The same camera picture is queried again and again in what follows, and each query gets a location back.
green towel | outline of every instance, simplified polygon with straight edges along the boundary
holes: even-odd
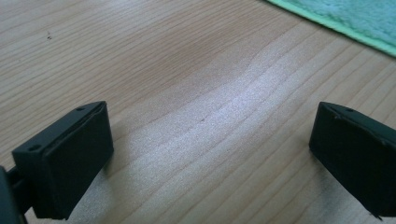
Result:
[[[268,0],[396,57],[396,0]]]

black plastic part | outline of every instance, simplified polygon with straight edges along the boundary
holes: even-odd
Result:
[[[68,219],[113,150],[106,102],[69,112],[17,147],[12,155],[35,192],[36,216]]]
[[[28,183],[17,170],[12,168],[7,172],[9,183],[14,191],[15,202],[22,214],[26,213],[32,207],[33,201],[36,200],[33,186]]]
[[[20,213],[14,200],[14,193],[3,166],[0,166],[0,209],[0,223],[25,223],[24,215]]]
[[[353,109],[320,103],[310,149],[375,217],[396,216],[396,131]]]

wood grain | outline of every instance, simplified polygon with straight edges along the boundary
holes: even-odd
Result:
[[[320,101],[396,128],[395,60],[264,1],[2,0],[0,80],[7,169],[107,101],[115,155],[67,223],[379,222],[307,143]]]

wooden surface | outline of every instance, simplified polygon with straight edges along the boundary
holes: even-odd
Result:
[[[7,169],[107,101],[115,154],[68,223],[379,223],[307,143],[320,101],[396,128],[395,60],[264,1],[1,0],[0,86]]]

black clamp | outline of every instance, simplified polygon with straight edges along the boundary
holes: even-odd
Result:
[[[106,102],[80,106],[12,151],[16,166],[0,166],[0,223],[68,219],[113,154]]]
[[[375,217],[396,217],[396,131],[351,108],[320,103],[312,153]]]

